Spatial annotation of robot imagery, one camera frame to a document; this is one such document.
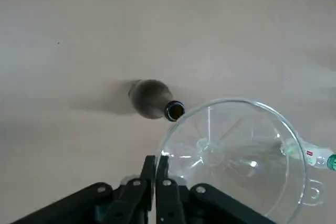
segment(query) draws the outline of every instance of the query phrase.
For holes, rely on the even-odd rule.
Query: green cap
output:
[[[328,158],[327,167],[331,170],[336,170],[336,154],[332,154]]]

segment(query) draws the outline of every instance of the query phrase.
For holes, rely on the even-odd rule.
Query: plastic bottle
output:
[[[299,155],[291,151],[291,144],[294,144],[295,140],[289,139],[286,141],[285,145],[282,145],[282,151],[285,154],[297,157]],[[300,140],[303,151],[307,158],[307,163],[315,168],[336,170],[336,153],[334,153],[330,148],[318,147],[311,143],[307,143]]]

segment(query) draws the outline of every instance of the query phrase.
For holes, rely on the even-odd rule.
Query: screw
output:
[[[141,182],[139,180],[136,180],[133,182],[133,186],[140,186]]]
[[[205,193],[205,188],[204,187],[202,187],[202,186],[198,186],[197,188],[196,188],[196,192],[198,192],[199,194],[203,194],[203,193]]]
[[[103,187],[103,186],[101,186],[101,187],[99,187],[99,188],[97,189],[97,192],[102,193],[102,192],[105,191],[105,190],[106,190],[106,188]]]
[[[164,186],[170,186],[172,184],[172,182],[168,179],[164,180],[162,183]]]

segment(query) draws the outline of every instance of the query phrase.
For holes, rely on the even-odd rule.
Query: bottle neck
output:
[[[176,122],[185,114],[185,107],[182,102],[170,101],[164,108],[164,117],[170,122]]]
[[[327,167],[330,170],[336,170],[336,154],[333,154],[328,158]]]

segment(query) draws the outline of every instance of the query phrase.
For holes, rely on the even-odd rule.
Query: beige table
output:
[[[246,97],[336,150],[336,0],[0,0],[0,222],[137,173],[170,126],[127,101],[167,83],[188,108]],[[334,223],[323,207],[296,223]]]

